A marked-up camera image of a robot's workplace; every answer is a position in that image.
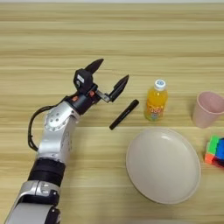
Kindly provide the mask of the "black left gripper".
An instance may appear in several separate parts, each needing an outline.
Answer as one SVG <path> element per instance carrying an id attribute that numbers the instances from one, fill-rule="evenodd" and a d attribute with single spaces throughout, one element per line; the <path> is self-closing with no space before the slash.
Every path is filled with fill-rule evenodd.
<path id="1" fill-rule="evenodd" d="M 85 70 L 94 74 L 101 66 L 103 59 L 97 59 L 91 64 L 86 66 Z M 78 89 L 75 94 L 69 95 L 65 101 L 81 116 L 84 115 L 93 105 L 98 101 L 104 100 L 105 102 L 114 102 L 116 98 L 125 89 L 129 75 L 121 78 L 115 85 L 113 91 L 108 95 L 102 93 L 97 88 L 90 88 L 89 90 Z"/>

